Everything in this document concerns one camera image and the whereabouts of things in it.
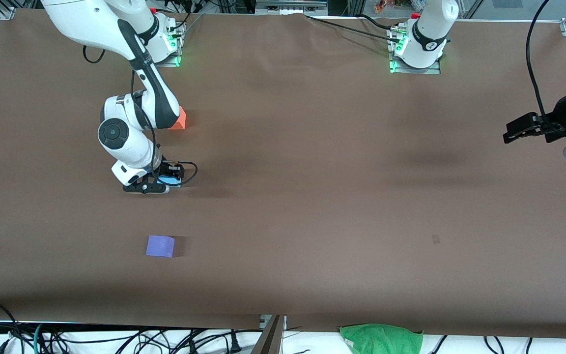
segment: green cloth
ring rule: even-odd
[[[354,354],[420,354],[423,334],[387,324],[340,327],[340,334]]]

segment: brown table surface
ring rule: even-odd
[[[537,109],[527,28],[458,22],[429,76],[301,15],[204,16],[160,70],[187,129],[158,133],[200,173],[143,196],[96,137],[126,60],[91,65],[17,11],[0,22],[0,302],[21,320],[566,336],[566,141],[502,139]],[[557,24],[537,25],[532,59],[551,110]],[[146,256],[148,235],[187,237],[186,255]]]

